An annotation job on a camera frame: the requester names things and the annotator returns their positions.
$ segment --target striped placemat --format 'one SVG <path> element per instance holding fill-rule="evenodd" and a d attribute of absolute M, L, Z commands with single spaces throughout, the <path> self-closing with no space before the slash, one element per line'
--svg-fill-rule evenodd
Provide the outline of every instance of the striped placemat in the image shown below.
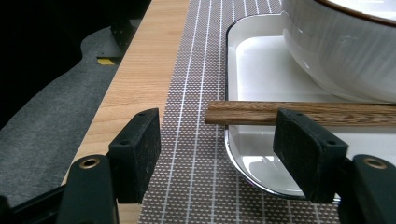
<path fill-rule="evenodd" d="M 249 185 L 233 167 L 224 128 L 205 124 L 224 100 L 225 35 L 249 15 L 279 13 L 279 0 L 191 0 L 162 126 L 162 155 L 139 223 L 339 223 L 334 205 L 289 201 Z"/>

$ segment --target white tray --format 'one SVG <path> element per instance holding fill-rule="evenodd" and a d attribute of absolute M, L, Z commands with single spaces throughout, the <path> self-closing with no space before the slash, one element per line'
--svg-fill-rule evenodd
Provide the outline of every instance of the white tray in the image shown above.
<path fill-rule="evenodd" d="M 226 100 L 346 102 L 321 89 L 291 58 L 280 15 L 245 17 L 227 32 Z M 396 164 L 396 129 L 326 127 L 349 144 L 347 156 L 369 154 Z M 235 168 L 252 185 L 278 197 L 305 197 L 273 151 L 275 127 L 226 126 Z"/>

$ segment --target wooden table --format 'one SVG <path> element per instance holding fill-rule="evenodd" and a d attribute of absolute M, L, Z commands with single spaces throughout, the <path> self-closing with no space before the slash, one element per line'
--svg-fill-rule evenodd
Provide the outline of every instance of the wooden table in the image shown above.
<path fill-rule="evenodd" d="M 108 144 L 140 111 L 158 107 L 162 121 L 188 6 L 188 0 L 152 0 L 74 161 L 106 154 Z M 119 209 L 121 223 L 137 223 L 140 205 Z"/>

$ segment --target ribbed bowl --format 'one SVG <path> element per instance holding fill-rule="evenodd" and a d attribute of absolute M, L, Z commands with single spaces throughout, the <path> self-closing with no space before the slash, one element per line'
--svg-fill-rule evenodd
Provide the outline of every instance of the ribbed bowl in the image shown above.
<path fill-rule="evenodd" d="M 334 95 L 396 103 L 396 22 L 323 2 L 282 0 L 292 57 Z"/>

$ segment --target placemat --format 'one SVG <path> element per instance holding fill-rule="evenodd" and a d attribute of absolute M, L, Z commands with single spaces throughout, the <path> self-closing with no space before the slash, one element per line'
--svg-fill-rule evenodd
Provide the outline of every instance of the placemat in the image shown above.
<path fill-rule="evenodd" d="M 289 201 L 249 185 L 233 167 L 224 128 L 205 124 L 224 100 L 225 36 L 249 15 L 279 13 L 279 0 L 191 0 L 162 126 L 162 154 L 139 223 L 339 223 L 335 205 Z"/>

